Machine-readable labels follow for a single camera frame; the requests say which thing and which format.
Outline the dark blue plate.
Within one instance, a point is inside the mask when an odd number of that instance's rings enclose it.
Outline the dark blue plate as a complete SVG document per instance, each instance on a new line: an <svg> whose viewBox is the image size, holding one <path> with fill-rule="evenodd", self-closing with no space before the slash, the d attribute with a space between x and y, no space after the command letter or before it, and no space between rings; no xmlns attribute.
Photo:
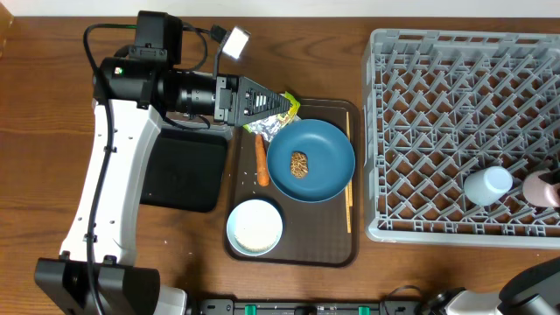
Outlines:
<svg viewBox="0 0 560 315"><path fill-rule="evenodd" d="M297 178L292 155L306 156L308 173ZM272 183L284 195L305 203L320 203L342 193L354 176L355 154L347 135L329 122L304 119L281 129L267 152Z"/></svg>

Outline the light blue cup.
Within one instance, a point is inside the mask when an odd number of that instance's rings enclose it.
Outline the light blue cup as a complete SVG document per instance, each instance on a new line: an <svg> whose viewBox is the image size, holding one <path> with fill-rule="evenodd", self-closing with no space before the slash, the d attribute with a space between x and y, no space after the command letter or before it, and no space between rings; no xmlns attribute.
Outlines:
<svg viewBox="0 0 560 315"><path fill-rule="evenodd" d="M469 175L464 182L465 196L477 206L490 206L509 192L512 175L501 166L491 166Z"/></svg>

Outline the pink cup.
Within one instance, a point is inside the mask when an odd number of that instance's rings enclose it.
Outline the pink cup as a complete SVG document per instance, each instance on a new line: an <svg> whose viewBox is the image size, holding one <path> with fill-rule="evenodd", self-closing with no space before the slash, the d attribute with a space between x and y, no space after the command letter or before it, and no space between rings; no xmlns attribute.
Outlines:
<svg viewBox="0 0 560 315"><path fill-rule="evenodd" d="M559 207L559 171L535 171L522 183L522 194L535 207Z"/></svg>

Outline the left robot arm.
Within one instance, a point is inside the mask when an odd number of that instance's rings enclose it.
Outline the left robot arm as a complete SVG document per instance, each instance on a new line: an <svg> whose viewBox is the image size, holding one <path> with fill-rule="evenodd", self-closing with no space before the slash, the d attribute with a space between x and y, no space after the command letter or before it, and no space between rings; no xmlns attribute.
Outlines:
<svg viewBox="0 0 560 315"><path fill-rule="evenodd" d="M94 143L72 226L55 259L38 260L36 285L66 314L185 314L185 291L138 268L137 211L151 151L171 112L241 127L290 101L239 75L181 67L192 26L142 10L132 44L93 63Z"/></svg>

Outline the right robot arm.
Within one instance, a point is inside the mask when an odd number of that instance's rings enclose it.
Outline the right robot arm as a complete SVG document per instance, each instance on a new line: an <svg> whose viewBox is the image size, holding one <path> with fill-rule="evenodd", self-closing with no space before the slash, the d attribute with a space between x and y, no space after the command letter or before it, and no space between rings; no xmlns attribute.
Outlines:
<svg viewBox="0 0 560 315"><path fill-rule="evenodd" d="M417 308L421 315L559 315L559 259L512 278L499 292L463 287L444 291Z"/></svg>

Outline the grey dishwasher rack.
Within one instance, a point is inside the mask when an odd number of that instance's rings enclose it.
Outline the grey dishwasher rack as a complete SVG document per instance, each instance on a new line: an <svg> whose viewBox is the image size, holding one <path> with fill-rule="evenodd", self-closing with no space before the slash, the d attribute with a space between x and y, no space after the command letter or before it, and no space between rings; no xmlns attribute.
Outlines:
<svg viewBox="0 0 560 315"><path fill-rule="evenodd" d="M556 34L378 29L362 58L365 232L375 242L557 249L559 212L522 182L559 165ZM473 204L466 178L513 186Z"/></svg>

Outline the crumpled snack wrapper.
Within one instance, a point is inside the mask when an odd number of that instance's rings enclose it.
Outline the crumpled snack wrapper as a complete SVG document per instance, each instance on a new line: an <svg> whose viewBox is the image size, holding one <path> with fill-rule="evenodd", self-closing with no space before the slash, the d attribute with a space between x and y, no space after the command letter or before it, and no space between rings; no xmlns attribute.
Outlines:
<svg viewBox="0 0 560 315"><path fill-rule="evenodd" d="M261 135L265 141L271 142L281 129L299 121L298 110L301 106L300 102L289 92L284 92L283 97L290 101L290 109L288 111L245 124L243 128L249 133Z"/></svg>

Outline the clear plastic bin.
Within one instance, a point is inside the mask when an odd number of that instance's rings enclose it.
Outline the clear plastic bin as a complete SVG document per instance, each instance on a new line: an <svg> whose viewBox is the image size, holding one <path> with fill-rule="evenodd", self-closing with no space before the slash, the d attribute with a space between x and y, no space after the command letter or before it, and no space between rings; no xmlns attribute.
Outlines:
<svg viewBox="0 0 560 315"><path fill-rule="evenodd" d="M226 124L214 122L211 116L205 116L209 121L210 127L203 122L199 117L190 119L188 114L179 112L168 112L167 117L177 124L184 125L188 128L194 129L195 132L224 137L227 141L231 140L234 136L234 128Z"/></svg>

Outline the orange carrot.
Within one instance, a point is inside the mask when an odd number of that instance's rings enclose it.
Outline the orange carrot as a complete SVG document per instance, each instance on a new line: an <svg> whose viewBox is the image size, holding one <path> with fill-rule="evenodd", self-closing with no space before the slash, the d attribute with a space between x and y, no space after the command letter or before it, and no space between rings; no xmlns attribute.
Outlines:
<svg viewBox="0 0 560 315"><path fill-rule="evenodd" d="M264 141L260 134L255 136L255 158L257 182L260 186L268 186L270 184L270 176L267 169Z"/></svg>

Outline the brown food piece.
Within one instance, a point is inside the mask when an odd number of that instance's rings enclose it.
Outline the brown food piece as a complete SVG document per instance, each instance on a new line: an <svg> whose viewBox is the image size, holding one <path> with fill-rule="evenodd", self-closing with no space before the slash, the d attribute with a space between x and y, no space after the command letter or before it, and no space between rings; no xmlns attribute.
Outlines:
<svg viewBox="0 0 560 315"><path fill-rule="evenodd" d="M294 152L290 159L290 173L297 179L303 179L308 175L308 172L307 156L303 152Z"/></svg>

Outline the black plastic tray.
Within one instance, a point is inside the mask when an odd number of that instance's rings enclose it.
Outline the black plastic tray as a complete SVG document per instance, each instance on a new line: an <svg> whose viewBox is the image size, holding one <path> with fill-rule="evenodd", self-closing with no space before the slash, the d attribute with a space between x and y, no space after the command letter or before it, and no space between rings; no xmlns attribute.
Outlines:
<svg viewBox="0 0 560 315"><path fill-rule="evenodd" d="M163 128L150 154L140 202L199 213L212 211L227 152L224 136Z"/></svg>

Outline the light blue rice bowl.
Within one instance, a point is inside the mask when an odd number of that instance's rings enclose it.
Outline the light blue rice bowl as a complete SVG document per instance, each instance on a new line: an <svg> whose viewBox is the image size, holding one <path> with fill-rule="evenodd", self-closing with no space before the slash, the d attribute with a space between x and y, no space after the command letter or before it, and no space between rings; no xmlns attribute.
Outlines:
<svg viewBox="0 0 560 315"><path fill-rule="evenodd" d="M245 256L262 256L279 242L284 231L280 212L263 199L248 199L229 214L226 237L229 245Z"/></svg>

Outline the wooden chopsticks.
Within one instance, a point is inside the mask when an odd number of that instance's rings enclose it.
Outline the wooden chopsticks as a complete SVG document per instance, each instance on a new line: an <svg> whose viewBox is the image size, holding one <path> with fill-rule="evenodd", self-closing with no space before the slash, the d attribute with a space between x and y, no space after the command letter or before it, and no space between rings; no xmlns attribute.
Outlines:
<svg viewBox="0 0 560 315"><path fill-rule="evenodd" d="M349 112L346 112L346 137L351 140L351 128L350 128L350 117ZM353 194L352 194L352 180L349 180L345 188L346 197L346 231L352 233L352 206L353 206Z"/></svg>

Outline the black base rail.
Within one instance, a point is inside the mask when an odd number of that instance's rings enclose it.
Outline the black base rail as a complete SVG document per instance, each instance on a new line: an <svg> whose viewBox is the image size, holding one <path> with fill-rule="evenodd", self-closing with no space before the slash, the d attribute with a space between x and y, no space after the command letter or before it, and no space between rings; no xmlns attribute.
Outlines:
<svg viewBox="0 0 560 315"><path fill-rule="evenodd" d="M205 299L191 302L186 315L421 315L430 314L414 300L281 301Z"/></svg>

